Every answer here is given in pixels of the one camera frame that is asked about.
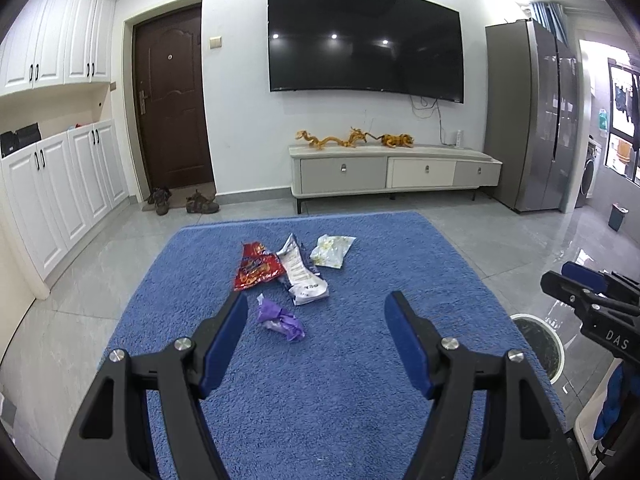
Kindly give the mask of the blue gloved right hand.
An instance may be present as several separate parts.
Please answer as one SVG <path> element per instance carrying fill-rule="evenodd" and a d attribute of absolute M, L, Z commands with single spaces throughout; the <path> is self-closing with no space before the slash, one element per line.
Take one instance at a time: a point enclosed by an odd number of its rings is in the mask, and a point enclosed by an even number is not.
<path fill-rule="evenodd" d="M 622 407 L 624 386 L 624 366 L 618 364 L 610 379 L 608 380 L 608 388 L 606 389 L 606 399 L 603 403 L 602 410 L 594 427 L 593 437 L 601 440 L 608 433 L 608 430 L 616 423 L 620 417 L 620 408 Z"/>

